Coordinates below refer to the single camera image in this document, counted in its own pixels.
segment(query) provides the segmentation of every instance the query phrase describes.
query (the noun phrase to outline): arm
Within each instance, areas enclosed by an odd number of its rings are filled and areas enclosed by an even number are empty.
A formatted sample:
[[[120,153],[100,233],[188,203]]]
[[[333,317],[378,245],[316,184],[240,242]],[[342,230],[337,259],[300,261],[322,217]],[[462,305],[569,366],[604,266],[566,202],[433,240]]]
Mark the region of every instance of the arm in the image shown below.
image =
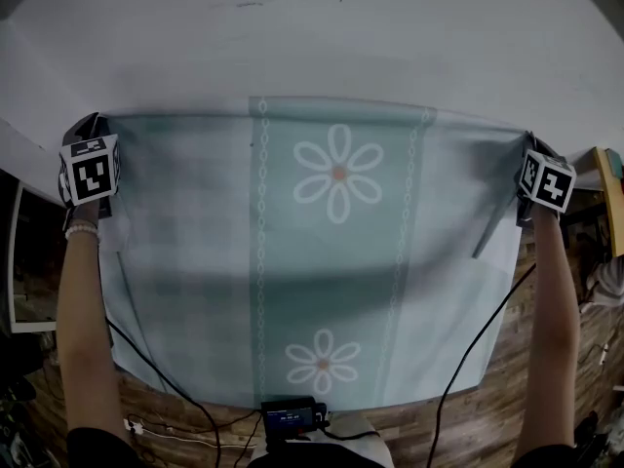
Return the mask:
[[[82,205],[82,223],[98,223],[98,201]],[[67,427],[98,428],[128,441],[101,298],[98,238],[69,237],[58,291],[58,359]]]
[[[537,257],[533,334],[526,409],[515,459],[543,446],[574,443],[574,378],[580,324],[578,305],[557,220],[535,205]]]

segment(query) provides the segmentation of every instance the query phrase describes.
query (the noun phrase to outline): white flower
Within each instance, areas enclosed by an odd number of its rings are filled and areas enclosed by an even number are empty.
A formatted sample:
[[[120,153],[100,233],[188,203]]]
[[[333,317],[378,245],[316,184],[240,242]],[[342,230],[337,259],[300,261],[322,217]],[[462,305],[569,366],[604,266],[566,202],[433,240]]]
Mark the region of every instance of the white flower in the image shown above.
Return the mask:
[[[314,377],[314,391],[325,395],[332,390],[332,378],[340,381],[355,381],[358,372],[343,363],[354,359],[360,353],[355,341],[336,348],[333,352],[333,334],[330,330],[318,330],[314,335],[314,352],[303,345],[289,345],[286,355],[296,363],[303,364],[289,372],[286,379],[300,384]]]
[[[343,137],[338,137],[337,133],[343,133]],[[342,143],[337,143],[339,138],[342,138]],[[328,131],[328,144],[330,155],[312,142],[299,142],[294,147],[294,159],[303,167],[319,173],[298,183],[292,194],[297,203],[307,204],[320,199],[329,190],[328,218],[333,223],[344,223],[351,212],[351,201],[347,189],[356,198],[369,205],[381,201],[379,184],[372,178],[357,175],[357,173],[375,168],[383,158],[383,149],[379,144],[368,143],[361,146],[349,157],[351,129],[348,125],[332,125]],[[316,157],[313,160],[305,158],[302,155],[304,149],[312,151],[320,159]],[[370,153],[371,157],[366,157],[366,153]]]

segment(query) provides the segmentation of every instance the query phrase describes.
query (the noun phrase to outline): orange flower center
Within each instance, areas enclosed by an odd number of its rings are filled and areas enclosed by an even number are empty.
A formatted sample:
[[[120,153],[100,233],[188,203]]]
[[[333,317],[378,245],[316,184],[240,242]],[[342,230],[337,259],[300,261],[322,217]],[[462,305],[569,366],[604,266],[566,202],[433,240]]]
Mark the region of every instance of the orange flower center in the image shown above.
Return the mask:
[[[342,167],[333,167],[333,171],[331,173],[333,174],[333,178],[335,180],[344,180],[347,176],[346,171]]]

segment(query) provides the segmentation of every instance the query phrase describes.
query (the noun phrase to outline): light blue cloth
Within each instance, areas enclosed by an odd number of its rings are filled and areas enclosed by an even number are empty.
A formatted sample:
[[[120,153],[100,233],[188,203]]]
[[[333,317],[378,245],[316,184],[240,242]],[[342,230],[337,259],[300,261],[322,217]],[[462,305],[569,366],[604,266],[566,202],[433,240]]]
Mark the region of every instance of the light blue cloth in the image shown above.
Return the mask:
[[[110,128],[130,233],[100,256],[107,310],[195,399],[352,410],[440,395],[509,290],[514,207],[471,255],[514,193],[523,130],[297,97]],[[499,324],[455,390],[479,383]],[[117,337],[114,357],[163,388]]]

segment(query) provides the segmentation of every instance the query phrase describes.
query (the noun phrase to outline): yellow board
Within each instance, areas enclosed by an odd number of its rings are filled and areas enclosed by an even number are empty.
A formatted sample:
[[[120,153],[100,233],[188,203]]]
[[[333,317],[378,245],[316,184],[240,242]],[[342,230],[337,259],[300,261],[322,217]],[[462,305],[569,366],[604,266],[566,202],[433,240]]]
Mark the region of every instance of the yellow board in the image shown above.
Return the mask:
[[[613,176],[604,149],[594,147],[594,158],[603,182],[608,224],[611,229],[611,249],[613,256],[621,256],[624,254],[624,193],[622,192],[622,184]]]

